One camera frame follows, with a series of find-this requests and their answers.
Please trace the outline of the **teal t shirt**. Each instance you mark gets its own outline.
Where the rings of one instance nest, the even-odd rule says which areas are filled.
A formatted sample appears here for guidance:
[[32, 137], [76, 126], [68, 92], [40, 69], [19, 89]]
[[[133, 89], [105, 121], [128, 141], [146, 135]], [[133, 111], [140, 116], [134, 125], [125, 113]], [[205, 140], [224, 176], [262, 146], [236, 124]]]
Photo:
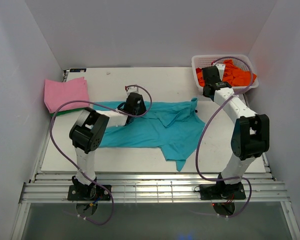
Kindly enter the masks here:
[[146, 102], [149, 112], [127, 126], [108, 127], [101, 148], [159, 148], [166, 161], [181, 171], [196, 150], [205, 123], [197, 116], [198, 99]]

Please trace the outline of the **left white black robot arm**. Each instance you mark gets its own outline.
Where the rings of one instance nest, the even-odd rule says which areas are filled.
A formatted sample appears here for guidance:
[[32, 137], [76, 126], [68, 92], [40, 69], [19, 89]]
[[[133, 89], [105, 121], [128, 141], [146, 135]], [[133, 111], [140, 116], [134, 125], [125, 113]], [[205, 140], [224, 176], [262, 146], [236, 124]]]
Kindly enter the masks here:
[[96, 111], [86, 107], [69, 133], [79, 167], [72, 177], [75, 191], [85, 200], [96, 195], [95, 150], [100, 146], [107, 128], [124, 127], [132, 123], [134, 116], [146, 112], [143, 96], [137, 92], [127, 94], [125, 102], [116, 104], [115, 111]]

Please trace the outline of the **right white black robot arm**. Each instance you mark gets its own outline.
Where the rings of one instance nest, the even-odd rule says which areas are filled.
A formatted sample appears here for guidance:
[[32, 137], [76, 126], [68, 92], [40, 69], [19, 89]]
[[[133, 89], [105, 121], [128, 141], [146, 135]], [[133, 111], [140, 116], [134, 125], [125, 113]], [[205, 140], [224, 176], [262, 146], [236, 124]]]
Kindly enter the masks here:
[[270, 120], [266, 114], [257, 114], [248, 108], [228, 82], [221, 80], [217, 64], [202, 68], [203, 95], [219, 105], [234, 124], [230, 141], [232, 155], [225, 169], [211, 186], [200, 186], [202, 200], [246, 198], [242, 177], [251, 163], [270, 147]]

